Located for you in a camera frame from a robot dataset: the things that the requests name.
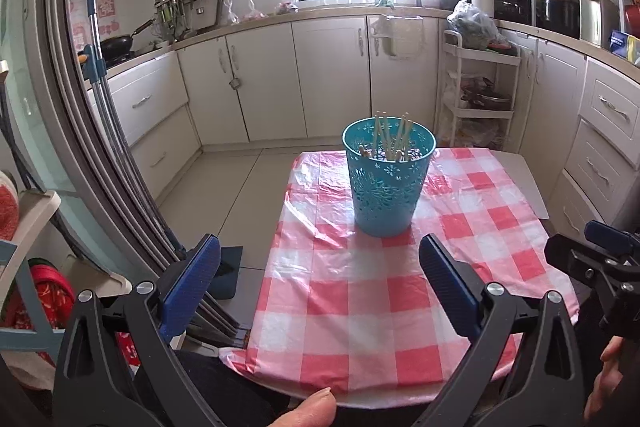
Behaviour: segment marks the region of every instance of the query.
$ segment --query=floor tile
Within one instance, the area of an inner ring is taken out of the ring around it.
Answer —
[[[271,149],[263,149],[262,155],[269,156],[273,154],[300,154],[303,152],[342,150],[344,150],[344,147],[341,142],[336,142],[335,145],[306,145],[304,147],[275,147]]]
[[[241,266],[264,269],[298,154],[260,155],[220,232],[223,245],[242,245]]]
[[[185,247],[220,232],[257,157],[203,154],[163,201],[160,212]]]
[[[258,303],[263,277],[264,270],[241,268],[236,296],[228,301],[218,301],[220,306],[243,326],[251,327],[254,323],[255,306]]]

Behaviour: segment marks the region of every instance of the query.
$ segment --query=white kitchen cabinet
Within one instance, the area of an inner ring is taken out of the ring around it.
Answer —
[[[371,116],[364,17],[292,24],[308,137],[341,136]]]
[[[538,60],[538,39],[526,33],[511,30],[502,30],[501,33],[509,39],[510,42],[523,48],[518,90],[513,106],[513,119],[511,120],[509,136],[503,147],[505,152],[518,153],[524,137],[531,99],[533,97],[536,63]]]
[[[589,58],[580,115],[635,167],[640,166],[640,86]]]
[[[552,42],[538,42],[538,73],[520,154],[548,202],[578,127],[585,57]]]
[[[369,17],[371,108],[409,117],[433,129],[438,89],[438,20],[396,20],[386,27],[399,38],[376,36],[384,17]],[[404,36],[409,45],[405,46]]]
[[[189,108],[203,145],[246,143],[242,119],[224,37],[178,51]]]
[[[129,145],[188,101],[176,52],[117,74],[109,79],[108,86]],[[93,89],[88,97],[97,114]]]
[[[226,43],[249,140],[306,138],[291,24],[234,33]]]
[[[584,226],[591,220],[604,223],[593,203],[565,170],[548,202],[549,219],[556,232],[584,243]]]
[[[156,199],[198,151],[186,107],[181,107],[131,148],[142,179]]]

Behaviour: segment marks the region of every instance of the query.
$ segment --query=plastic bag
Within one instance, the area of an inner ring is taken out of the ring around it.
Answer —
[[[260,10],[255,9],[254,0],[249,0],[249,13],[242,17],[243,21],[255,21],[258,19],[264,19],[266,15]]]
[[[298,0],[281,0],[276,6],[276,15],[284,15],[285,13],[298,13]]]
[[[240,23],[240,17],[238,17],[235,13],[233,13],[233,11],[231,10],[231,6],[234,3],[234,0],[223,0],[223,3],[225,5],[225,9],[223,12],[223,25],[224,26],[231,26],[232,24],[239,24]]]
[[[472,50],[485,50],[489,42],[509,44],[494,21],[478,7],[462,0],[447,17],[451,28],[462,35],[462,45]]]

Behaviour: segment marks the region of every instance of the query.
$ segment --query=drawer handle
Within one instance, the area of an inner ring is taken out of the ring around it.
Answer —
[[[604,174],[598,171],[598,168],[588,158],[587,158],[587,165],[590,166],[591,170],[596,174],[596,176],[602,178],[604,182],[607,184],[607,187],[609,187],[609,178],[607,178]]]
[[[580,233],[580,229],[574,225],[573,221],[571,220],[571,217],[569,217],[569,214],[566,213],[566,208],[562,209],[562,213],[564,214],[564,217],[566,218],[567,222],[569,223],[569,226],[572,229],[574,229],[577,233]]]
[[[220,69],[222,69],[223,73],[226,73],[225,61],[222,59],[222,48],[218,49],[218,58],[220,60]]]
[[[628,123],[631,123],[631,119],[629,118],[629,115],[624,112],[624,111],[620,111],[615,105],[613,105],[611,102],[609,102],[609,100],[607,100],[606,98],[601,97],[600,95],[598,95],[598,98],[600,99],[600,101],[610,110],[612,110],[613,112],[618,113],[620,116],[622,116],[622,118],[624,118]]]
[[[156,160],[156,162],[152,163],[152,164],[151,164],[151,165],[149,165],[149,166],[150,166],[150,167],[155,167],[155,166],[159,165],[159,164],[160,164],[160,162],[161,162],[162,160],[164,160],[165,158],[166,158],[166,151],[164,151],[164,152],[162,153],[162,156],[160,156],[160,157],[158,158],[158,160]]]
[[[139,108],[143,103],[146,103],[146,102],[148,102],[149,100],[151,100],[151,97],[152,97],[152,96],[153,96],[152,94],[148,94],[148,95],[146,95],[146,97],[145,97],[145,98],[143,98],[143,99],[142,99],[142,100],[140,100],[139,102],[136,102],[135,104],[133,104],[133,105],[131,106],[131,108],[132,108],[132,109]]]
[[[358,28],[358,45],[360,46],[360,56],[364,57],[364,39],[362,38],[362,28]]]

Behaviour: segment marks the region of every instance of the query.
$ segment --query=pot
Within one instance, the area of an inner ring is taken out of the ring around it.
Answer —
[[[473,109],[486,109],[490,111],[510,111],[511,97],[495,92],[490,87],[469,87],[463,89],[463,100],[468,101]]]
[[[540,25],[549,31],[580,38],[580,5],[567,0],[542,0]]]
[[[114,58],[122,57],[129,53],[133,45],[133,37],[149,28],[155,21],[155,17],[149,19],[142,26],[136,28],[131,35],[120,35],[100,41],[100,48],[102,49],[104,60],[113,60]]]

